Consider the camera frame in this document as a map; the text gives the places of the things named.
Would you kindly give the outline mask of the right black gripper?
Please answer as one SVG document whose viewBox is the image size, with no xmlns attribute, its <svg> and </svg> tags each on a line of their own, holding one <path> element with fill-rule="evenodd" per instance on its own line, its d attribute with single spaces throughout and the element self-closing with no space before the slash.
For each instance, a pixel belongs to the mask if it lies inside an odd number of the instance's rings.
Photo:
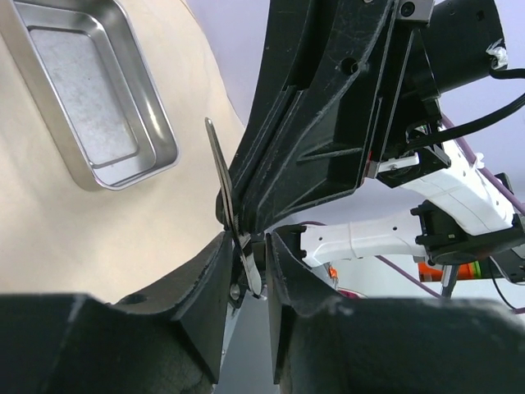
<svg viewBox="0 0 525 394">
<path fill-rule="evenodd" d="M 489 76 L 504 48 L 493 1 L 444 1 L 407 34 L 390 75 L 396 1 L 273 1 L 240 144 L 240 223 L 253 233 L 351 195 L 370 169 L 396 187 L 450 166 L 443 93 Z M 372 149 L 374 136 L 376 140 Z"/>
</svg>

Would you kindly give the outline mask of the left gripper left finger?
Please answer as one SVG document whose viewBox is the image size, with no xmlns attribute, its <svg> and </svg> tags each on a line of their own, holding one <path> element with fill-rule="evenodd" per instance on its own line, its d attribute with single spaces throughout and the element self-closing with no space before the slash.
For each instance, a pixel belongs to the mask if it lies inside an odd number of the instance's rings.
<svg viewBox="0 0 525 394">
<path fill-rule="evenodd" d="M 4 393 L 209 393 L 219 379 L 231 236 L 115 304 L 91 295 L 1 298 Z"/>
</svg>

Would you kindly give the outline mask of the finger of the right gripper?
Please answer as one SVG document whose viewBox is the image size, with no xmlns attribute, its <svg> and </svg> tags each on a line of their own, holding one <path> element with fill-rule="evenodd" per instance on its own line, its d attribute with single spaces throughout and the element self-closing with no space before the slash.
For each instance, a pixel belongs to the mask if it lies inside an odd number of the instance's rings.
<svg viewBox="0 0 525 394">
<path fill-rule="evenodd" d="M 245 133 L 230 166 L 243 230 L 266 230 L 292 213 L 338 199 L 330 174 L 345 93 L 338 28 L 342 1 L 272 1 Z"/>
</svg>

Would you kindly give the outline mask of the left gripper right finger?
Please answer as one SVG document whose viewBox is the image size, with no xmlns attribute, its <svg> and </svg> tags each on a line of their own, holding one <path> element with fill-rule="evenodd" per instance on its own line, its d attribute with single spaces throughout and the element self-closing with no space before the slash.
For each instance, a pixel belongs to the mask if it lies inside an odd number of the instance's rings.
<svg viewBox="0 0 525 394">
<path fill-rule="evenodd" d="M 521 393 L 524 324 L 489 300 L 341 295 L 266 238 L 274 382 L 284 393 Z"/>
</svg>

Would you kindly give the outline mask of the steel surgical scissors forceps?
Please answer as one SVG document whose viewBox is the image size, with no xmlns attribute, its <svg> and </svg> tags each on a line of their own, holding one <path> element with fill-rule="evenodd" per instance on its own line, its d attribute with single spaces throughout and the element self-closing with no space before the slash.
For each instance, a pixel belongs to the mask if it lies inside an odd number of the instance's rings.
<svg viewBox="0 0 525 394">
<path fill-rule="evenodd" d="M 221 150 L 215 126 L 209 117 L 204 118 L 204 125 L 220 182 L 223 216 L 226 220 L 226 227 L 232 234 L 235 248 L 244 268 L 248 288 L 255 298 L 260 299 L 263 293 L 263 280 L 255 263 L 252 236 L 248 232 L 243 232 L 240 228 L 239 215 L 235 211 L 231 177 Z"/>
</svg>

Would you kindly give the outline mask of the beige cloth surgical kit wrap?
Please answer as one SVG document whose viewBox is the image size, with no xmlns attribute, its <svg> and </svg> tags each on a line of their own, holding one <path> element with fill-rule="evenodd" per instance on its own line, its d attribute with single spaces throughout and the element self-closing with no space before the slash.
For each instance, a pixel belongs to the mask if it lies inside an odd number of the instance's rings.
<svg viewBox="0 0 525 394">
<path fill-rule="evenodd" d="M 88 292 L 115 302 L 192 259 L 221 230 L 204 127 L 231 159 L 244 128 L 184 1 L 126 1 L 181 150 L 122 191 L 71 179 L 7 47 L 1 49 L 1 291 Z"/>
</svg>

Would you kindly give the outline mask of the stainless steel instrument tray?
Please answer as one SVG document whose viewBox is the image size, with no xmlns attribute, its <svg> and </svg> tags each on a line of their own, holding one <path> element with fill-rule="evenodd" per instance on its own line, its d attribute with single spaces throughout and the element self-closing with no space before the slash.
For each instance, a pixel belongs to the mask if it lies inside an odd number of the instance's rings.
<svg viewBox="0 0 525 394">
<path fill-rule="evenodd" d="M 118 1 L 4 1 L 1 34 L 75 183 L 123 190 L 180 149 Z"/>
</svg>

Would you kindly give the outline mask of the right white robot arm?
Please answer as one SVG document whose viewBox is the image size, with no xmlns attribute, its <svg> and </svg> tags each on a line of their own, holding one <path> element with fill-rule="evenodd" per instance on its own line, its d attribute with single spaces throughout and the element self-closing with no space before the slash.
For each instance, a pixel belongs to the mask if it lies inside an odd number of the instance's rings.
<svg viewBox="0 0 525 394">
<path fill-rule="evenodd" d="M 237 236 L 353 194 L 369 176 L 419 193 L 410 238 L 374 254 L 459 265 L 519 246 L 511 201 L 457 139 L 517 112 L 522 98 L 441 129 L 439 97 L 514 79 L 492 1 L 273 1 L 249 122 L 221 174 L 217 219 Z"/>
</svg>

